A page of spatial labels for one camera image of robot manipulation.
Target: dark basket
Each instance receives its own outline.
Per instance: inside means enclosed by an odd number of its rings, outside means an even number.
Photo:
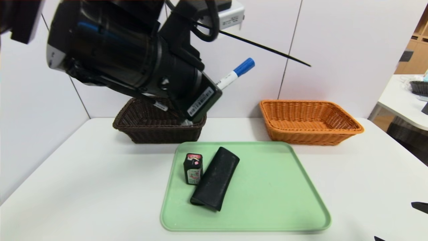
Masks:
[[[428,96],[428,82],[410,81],[410,86],[413,94]]]
[[[172,108],[166,98],[155,100]],[[127,134],[134,143],[195,142],[207,120],[206,115],[191,126],[181,126],[177,117],[162,111],[143,99],[132,98],[126,103],[113,122],[113,128]]]

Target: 9-volt battery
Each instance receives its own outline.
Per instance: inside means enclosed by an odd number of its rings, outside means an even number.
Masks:
[[[204,169],[202,166],[202,155],[187,153],[184,160],[184,175],[187,184],[197,185],[202,178]]]

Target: blue marker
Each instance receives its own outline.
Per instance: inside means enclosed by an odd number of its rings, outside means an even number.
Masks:
[[[226,75],[223,79],[217,82],[217,87],[223,90],[234,80],[238,79],[239,76],[245,74],[246,72],[248,72],[248,70],[252,69],[255,65],[256,64],[254,63],[254,60],[252,58],[248,58],[240,66],[238,66],[228,75]]]

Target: white sticker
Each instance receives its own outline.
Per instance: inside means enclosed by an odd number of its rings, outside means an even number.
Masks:
[[[187,170],[187,180],[189,181],[189,184],[198,184],[201,180],[201,169]]]
[[[199,98],[193,103],[193,105],[187,110],[189,116],[194,116],[195,113],[201,108],[205,102],[214,94],[214,90],[208,87]]]
[[[217,87],[221,90],[224,90],[229,84],[231,84],[234,80],[238,79],[238,75],[232,71],[228,75],[226,75],[223,79],[217,82]]]
[[[223,26],[232,25],[232,24],[238,22],[238,20],[239,20],[239,16],[233,16],[233,17],[228,18],[227,20],[224,20],[222,25]]]
[[[163,105],[161,103],[159,103],[158,101],[156,101],[155,104],[153,104],[154,106],[158,107],[159,109],[163,110],[163,111],[167,111],[168,110],[168,106]]]

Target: white table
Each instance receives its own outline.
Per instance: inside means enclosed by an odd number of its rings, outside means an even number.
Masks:
[[[421,112],[426,102],[418,100],[417,95],[406,90],[403,83],[403,79],[409,79],[413,76],[393,75],[369,119],[374,119],[379,113],[379,107],[383,107],[413,126],[428,130],[428,115]]]
[[[335,147],[293,148],[332,216],[323,232],[169,232],[159,221],[177,145],[135,145],[89,120],[0,207],[1,241],[426,241],[428,168],[366,119]],[[267,141],[262,119],[209,118],[200,141]]]

